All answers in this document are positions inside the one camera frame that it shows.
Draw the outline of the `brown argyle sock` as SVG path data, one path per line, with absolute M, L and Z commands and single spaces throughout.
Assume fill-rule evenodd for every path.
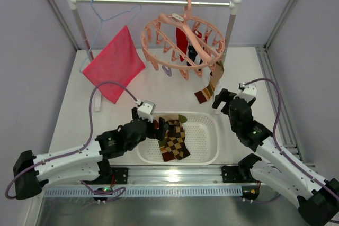
M 167 125 L 165 137 L 162 141 L 158 142 L 164 162 L 172 160 L 180 161 L 190 156 L 190 152 L 185 144 L 186 132 L 183 124 L 186 122 L 187 119 L 182 115 L 179 115 L 178 119 L 165 122 Z

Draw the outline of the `beige striped sock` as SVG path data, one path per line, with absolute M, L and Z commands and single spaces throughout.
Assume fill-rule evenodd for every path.
M 216 62 L 215 69 L 210 72 L 208 85 L 204 89 L 194 93 L 200 104 L 208 101 L 214 96 L 217 84 L 223 76 L 224 71 L 224 63 L 222 61 Z

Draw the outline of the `pink round clip hanger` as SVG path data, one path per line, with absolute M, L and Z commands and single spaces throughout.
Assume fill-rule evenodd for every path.
M 189 71 L 202 76 L 204 68 L 214 71 L 222 60 L 226 40 L 211 23 L 191 14 L 191 0 L 187 0 L 182 14 L 161 13 L 141 32 L 140 41 L 145 59 L 158 71 L 172 76 L 178 70 L 189 79 Z

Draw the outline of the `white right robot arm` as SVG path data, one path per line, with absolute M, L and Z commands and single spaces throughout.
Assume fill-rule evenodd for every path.
M 255 87 L 247 86 L 238 94 L 223 88 L 212 104 L 217 109 L 225 103 L 221 112 L 229 117 L 232 132 L 252 151 L 238 163 L 239 173 L 288 199 L 309 225 L 326 225 L 338 213 L 338 180 L 328 180 L 310 169 L 254 120 L 255 96 Z

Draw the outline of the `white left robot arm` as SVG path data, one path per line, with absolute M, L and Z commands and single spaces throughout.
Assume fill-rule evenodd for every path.
M 106 131 L 81 146 L 56 153 L 34 155 L 32 150 L 22 152 L 13 166 L 16 200 L 26 200 L 40 194 L 45 188 L 70 182 L 104 184 L 112 176 L 110 159 L 123 156 L 149 139 L 165 138 L 168 124 L 164 118 L 146 117 L 134 107 L 132 120 L 115 130 Z

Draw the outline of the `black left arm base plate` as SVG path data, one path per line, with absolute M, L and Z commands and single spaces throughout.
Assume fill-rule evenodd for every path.
M 99 184 L 111 184 L 114 180 L 114 185 L 123 185 L 128 183 L 129 168 L 127 167 L 111 167 L 109 170 L 100 174 Z

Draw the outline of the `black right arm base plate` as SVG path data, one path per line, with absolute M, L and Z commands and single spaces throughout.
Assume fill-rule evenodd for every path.
M 223 183 L 254 183 L 256 180 L 249 169 L 242 166 L 222 166 L 221 175 Z

